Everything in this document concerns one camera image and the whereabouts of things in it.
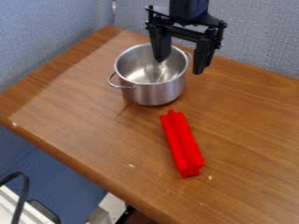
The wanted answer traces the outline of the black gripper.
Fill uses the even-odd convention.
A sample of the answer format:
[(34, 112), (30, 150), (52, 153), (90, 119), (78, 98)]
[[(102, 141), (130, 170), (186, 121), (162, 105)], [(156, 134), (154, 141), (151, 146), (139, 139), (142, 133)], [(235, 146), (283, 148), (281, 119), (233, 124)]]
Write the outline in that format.
[(215, 48), (222, 48), (225, 29), (229, 24), (209, 11), (210, 0), (170, 0), (166, 6), (146, 7), (146, 29), (155, 60), (164, 62), (172, 51), (172, 37), (197, 42), (193, 73), (202, 74), (211, 64)]

